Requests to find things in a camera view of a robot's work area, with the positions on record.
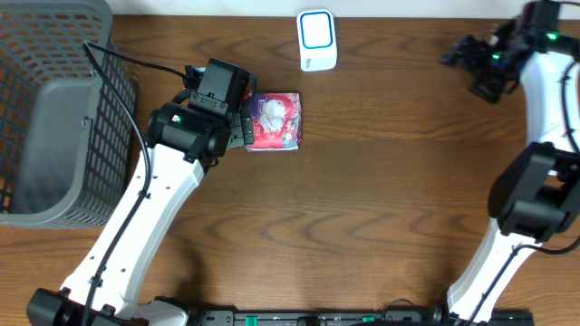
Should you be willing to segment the red purple snack bag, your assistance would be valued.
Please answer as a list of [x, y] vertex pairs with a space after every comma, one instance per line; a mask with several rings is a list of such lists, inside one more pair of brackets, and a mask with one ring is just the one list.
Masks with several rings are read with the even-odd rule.
[[261, 93], [250, 102], [255, 140], [250, 152], [296, 151], [302, 139], [300, 94]]

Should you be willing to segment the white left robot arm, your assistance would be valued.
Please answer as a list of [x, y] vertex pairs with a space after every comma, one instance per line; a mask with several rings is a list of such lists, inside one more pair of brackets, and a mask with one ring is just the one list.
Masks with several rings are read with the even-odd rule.
[[144, 277], [186, 199], [227, 149], [253, 141], [244, 103], [250, 72], [209, 60], [198, 85], [150, 114], [138, 165], [91, 251], [59, 291], [39, 288], [33, 325], [185, 325], [187, 307], [164, 297], [140, 305]]

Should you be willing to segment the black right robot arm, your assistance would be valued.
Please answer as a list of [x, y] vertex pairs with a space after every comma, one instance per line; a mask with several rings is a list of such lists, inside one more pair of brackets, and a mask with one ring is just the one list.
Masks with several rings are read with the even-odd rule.
[[489, 41], [468, 34], [441, 58], [472, 76], [471, 92], [488, 103], [523, 89], [527, 144], [491, 186], [488, 227], [468, 267], [422, 325], [533, 324], [528, 312], [495, 311], [499, 296], [532, 254], [579, 246], [546, 247], [579, 216], [579, 40], [560, 31], [562, 6], [531, 1]]

